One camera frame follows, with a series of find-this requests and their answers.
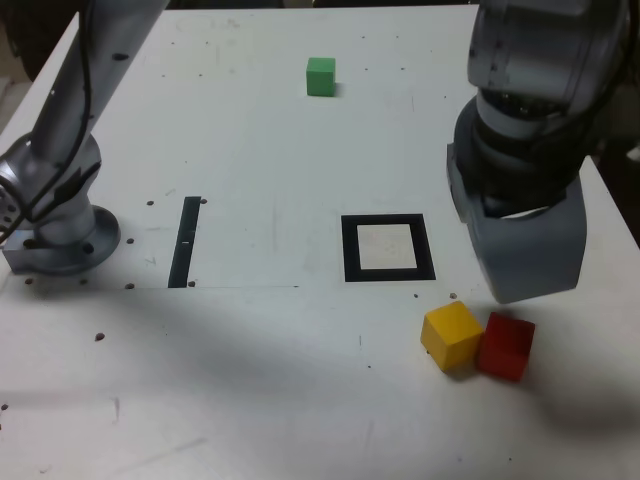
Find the wooden block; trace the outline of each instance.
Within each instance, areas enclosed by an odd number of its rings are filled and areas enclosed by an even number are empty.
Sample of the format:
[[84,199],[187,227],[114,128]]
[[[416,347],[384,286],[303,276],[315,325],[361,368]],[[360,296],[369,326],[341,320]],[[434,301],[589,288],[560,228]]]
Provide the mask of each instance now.
[[529,362],[535,329],[533,323],[492,313],[478,353],[478,370],[519,382]]
[[336,59],[310,58],[307,64],[307,95],[333,97],[336,90]]
[[469,309],[454,302],[424,316],[420,341],[445,371],[475,357],[482,333]]

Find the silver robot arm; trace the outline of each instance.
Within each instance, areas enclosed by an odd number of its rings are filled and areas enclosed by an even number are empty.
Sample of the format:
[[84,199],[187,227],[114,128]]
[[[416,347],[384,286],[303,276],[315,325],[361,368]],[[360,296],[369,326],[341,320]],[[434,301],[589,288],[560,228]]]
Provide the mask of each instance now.
[[447,171],[501,303],[575,288],[587,234],[578,173],[637,38],[637,0],[480,2],[468,64],[478,94]]
[[169,0],[87,0],[80,29],[33,131],[0,157],[0,229],[16,273],[73,274],[120,240],[87,192],[101,164],[91,130]]

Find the table surface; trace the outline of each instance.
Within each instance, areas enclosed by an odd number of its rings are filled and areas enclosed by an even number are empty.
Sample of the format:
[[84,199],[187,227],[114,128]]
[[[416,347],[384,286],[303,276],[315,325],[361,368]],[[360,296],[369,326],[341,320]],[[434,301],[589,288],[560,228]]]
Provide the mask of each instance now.
[[[502,309],[537,324],[523,383],[444,375],[420,344],[451,293],[500,309],[445,174],[475,13],[163,14],[94,130],[117,251],[30,286],[0,267],[0,478],[638,478],[640,252],[590,161],[578,288]],[[305,95],[311,56],[337,98]],[[169,290],[191,195],[196,287]],[[423,214],[437,280],[346,284],[340,216],[368,213]]]

